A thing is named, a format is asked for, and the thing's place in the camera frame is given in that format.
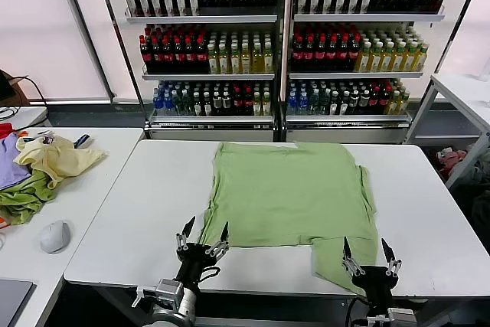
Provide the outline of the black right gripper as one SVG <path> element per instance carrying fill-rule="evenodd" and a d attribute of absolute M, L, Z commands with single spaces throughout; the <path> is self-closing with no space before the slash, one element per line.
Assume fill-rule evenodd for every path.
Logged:
<path fill-rule="evenodd" d="M 393 305 L 391 290 L 397 285 L 402 260 L 395 257 L 393 249 L 381 239 L 388 267 L 364 266 L 353 258 L 347 237 L 344 237 L 342 264 L 352 276 L 352 283 L 363 289 L 372 310 L 387 310 Z"/>

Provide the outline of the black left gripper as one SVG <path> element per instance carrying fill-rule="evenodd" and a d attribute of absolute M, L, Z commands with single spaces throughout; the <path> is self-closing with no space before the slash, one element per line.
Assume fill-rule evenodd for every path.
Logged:
<path fill-rule="evenodd" d="M 184 285 L 198 285 L 200 282 L 214 277 L 221 271 L 217 266 L 217 258 L 222 258 L 229 250 L 228 223 L 225 224 L 220 240 L 214 245 L 190 242 L 192 228 L 196 217 L 187 222 L 182 231 L 175 235 L 177 256 L 181 261 L 175 280 Z"/>

